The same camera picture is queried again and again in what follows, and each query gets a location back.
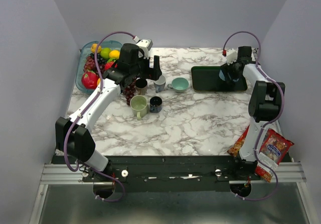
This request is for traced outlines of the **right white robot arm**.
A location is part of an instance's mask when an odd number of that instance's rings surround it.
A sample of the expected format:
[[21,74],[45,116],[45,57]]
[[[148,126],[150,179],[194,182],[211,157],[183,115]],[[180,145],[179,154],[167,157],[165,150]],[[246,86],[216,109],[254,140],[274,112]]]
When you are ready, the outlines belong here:
[[250,46],[241,46],[237,53],[226,58],[227,62],[220,66],[221,84],[226,89],[235,91],[237,84],[247,79],[253,86],[248,105],[249,129],[237,157],[255,163],[268,127],[283,111],[285,85],[269,78],[261,66],[254,62]]

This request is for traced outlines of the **teal green cup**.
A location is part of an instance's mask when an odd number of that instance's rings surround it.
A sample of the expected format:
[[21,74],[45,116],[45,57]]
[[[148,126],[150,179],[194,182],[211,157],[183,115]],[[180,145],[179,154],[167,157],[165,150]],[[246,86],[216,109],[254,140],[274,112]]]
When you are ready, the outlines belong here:
[[189,82],[183,77],[177,77],[168,84],[168,88],[174,90],[177,93],[183,93],[189,88]]

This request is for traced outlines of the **grey-blue mug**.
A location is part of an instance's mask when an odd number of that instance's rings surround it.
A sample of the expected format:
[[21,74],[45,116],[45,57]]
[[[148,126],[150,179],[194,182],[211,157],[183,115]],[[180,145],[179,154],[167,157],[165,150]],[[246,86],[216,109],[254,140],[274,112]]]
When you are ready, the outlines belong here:
[[165,85],[166,85],[166,78],[165,76],[161,75],[158,80],[153,82],[155,87],[155,92],[159,93],[161,91],[164,91]]

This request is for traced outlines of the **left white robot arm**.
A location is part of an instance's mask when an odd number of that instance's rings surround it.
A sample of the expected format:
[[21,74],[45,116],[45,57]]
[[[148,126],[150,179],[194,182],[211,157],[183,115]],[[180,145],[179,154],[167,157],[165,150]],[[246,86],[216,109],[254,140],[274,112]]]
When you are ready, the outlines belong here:
[[136,44],[125,43],[120,56],[102,75],[102,81],[85,103],[68,118],[60,117],[55,123],[56,148],[64,156],[72,156],[94,169],[94,176],[106,181],[111,176],[108,159],[95,148],[91,131],[104,110],[138,78],[158,80],[162,72],[159,57],[154,56],[149,66],[152,41],[139,40]]

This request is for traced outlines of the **light blue mug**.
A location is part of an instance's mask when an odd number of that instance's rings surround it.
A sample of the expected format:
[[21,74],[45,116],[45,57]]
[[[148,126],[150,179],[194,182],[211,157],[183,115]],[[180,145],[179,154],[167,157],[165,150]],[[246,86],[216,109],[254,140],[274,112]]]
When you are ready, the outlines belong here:
[[219,71],[219,77],[220,77],[220,79],[221,79],[222,81],[226,81],[226,71],[223,70],[223,69],[221,69],[221,70]]

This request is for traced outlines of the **dark blue mug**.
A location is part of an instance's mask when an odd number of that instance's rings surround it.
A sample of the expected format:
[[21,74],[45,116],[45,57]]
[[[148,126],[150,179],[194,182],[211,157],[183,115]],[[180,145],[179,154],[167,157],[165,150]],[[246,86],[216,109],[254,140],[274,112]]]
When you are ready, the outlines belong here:
[[163,100],[159,96],[154,96],[149,101],[149,112],[159,113],[162,110]]

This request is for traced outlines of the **brown mug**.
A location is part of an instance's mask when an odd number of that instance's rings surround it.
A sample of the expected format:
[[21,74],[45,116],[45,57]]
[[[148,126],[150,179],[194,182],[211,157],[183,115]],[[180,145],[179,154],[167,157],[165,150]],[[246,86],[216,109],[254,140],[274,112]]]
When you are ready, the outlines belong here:
[[138,95],[145,95],[147,93],[147,80],[143,78],[138,78],[135,81],[135,88]]

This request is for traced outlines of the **light green mug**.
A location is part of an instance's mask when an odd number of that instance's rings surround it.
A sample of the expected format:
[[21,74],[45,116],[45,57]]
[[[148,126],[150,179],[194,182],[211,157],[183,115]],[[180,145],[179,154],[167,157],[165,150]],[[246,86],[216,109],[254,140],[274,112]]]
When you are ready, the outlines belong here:
[[130,107],[137,120],[141,120],[148,113],[147,99],[143,95],[136,95],[130,100]]

